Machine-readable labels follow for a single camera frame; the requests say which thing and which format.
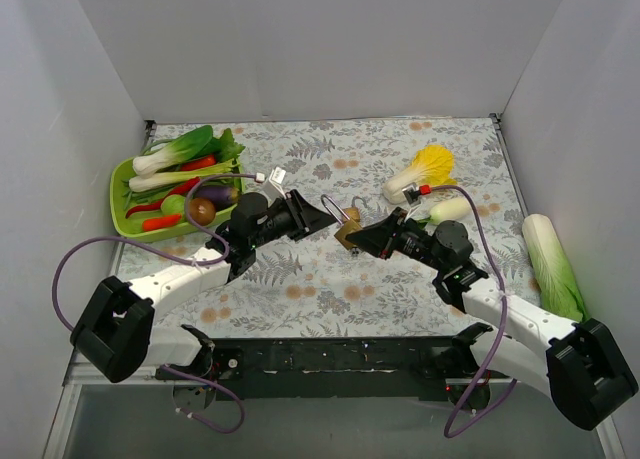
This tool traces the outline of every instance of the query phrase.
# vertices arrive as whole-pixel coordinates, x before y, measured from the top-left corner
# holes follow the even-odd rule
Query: gray floor
[[[452,440],[442,435],[448,412],[411,399],[271,399],[245,405],[245,425],[223,436],[177,415],[170,386],[84,386],[65,457],[604,457],[595,432],[575,428],[526,386]],[[231,424],[235,407],[214,403],[205,415]]]

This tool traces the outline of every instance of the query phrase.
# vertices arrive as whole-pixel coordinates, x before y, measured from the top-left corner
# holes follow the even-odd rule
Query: robotic arm
[[[276,171],[280,171],[277,181],[268,183],[269,195],[275,198],[271,206],[262,194],[245,194],[231,219],[218,227],[229,244],[225,260],[196,265],[223,255],[222,244],[211,240],[194,254],[195,267],[174,265],[128,283],[114,276],[100,283],[73,329],[71,342],[111,382],[126,379],[143,365],[173,364],[206,373],[213,340],[191,326],[154,327],[154,320],[200,292],[240,276],[255,262],[257,247],[283,236],[299,241],[336,222],[335,216],[308,204],[298,191],[282,192],[284,171]],[[396,208],[383,221],[341,238],[381,259],[397,251],[435,269],[433,285],[445,303],[495,326],[500,322],[501,291],[471,261],[473,247],[464,225],[445,221],[430,235],[405,210]],[[606,326],[595,319],[572,323],[517,296],[508,301],[507,335],[491,363],[493,370],[549,395],[583,429],[593,429],[638,392]],[[477,370],[495,336],[490,326],[474,324],[453,338],[443,359],[463,364],[467,371]]]

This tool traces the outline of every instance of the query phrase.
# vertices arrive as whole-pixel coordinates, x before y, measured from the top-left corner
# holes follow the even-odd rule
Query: floral tablecloth
[[[158,126],[154,139],[177,137],[197,126]],[[452,177],[475,198],[509,290],[539,305],[521,234],[522,211],[490,119],[213,126],[215,134],[230,127],[247,146],[241,157],[246,171],[268,174],[281,166],[287,171],[285,189],[297,188],[317,207],[322,207],[323,193],[343,207],[357,206],[363,225],[393,210],[381,195],[382,184],[419,149],[434,143],[447,147],[455,155]],[[414,217],[450,196],[429,196]],[[462,222],[470,230],[475,261],[489,270],[473,218]],[[241,278],[193,298],[158,322],[192,324],[211,337],[446,335],[475,322],[440,300],[430,284],[435,274],[426,266],[400,254],[388,261],[366,254],[353,258],[333,238],[336,230],[327,228],[297,244],[285,238],[260,248],[255,265]],[[187,256],[205,240],[198,233],[155,245]],[[166,266],[166,260],[127,246],[119,276],[131,279]]]

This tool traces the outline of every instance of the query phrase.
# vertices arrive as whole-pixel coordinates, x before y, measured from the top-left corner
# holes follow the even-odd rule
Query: basket of vegetables
[[[174,140],[151,143],[111,175],[111,217],[118,233],[141,242],[154,242],[196,231],[186,222],[186,194],[203,177],[242,172],[238,156],[244,146],[230,129],[220,137],[202,126]],[[203,226],[229,219],[244,192],[241,178],[211,181],[189,203],[191,217]]]

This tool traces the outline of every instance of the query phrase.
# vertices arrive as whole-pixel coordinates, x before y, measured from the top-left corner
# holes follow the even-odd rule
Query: brown round fruit
[[[216,208],[211,201],[196,197],[189,202],[189,215],[201,226],[208,226],[216,218]]]

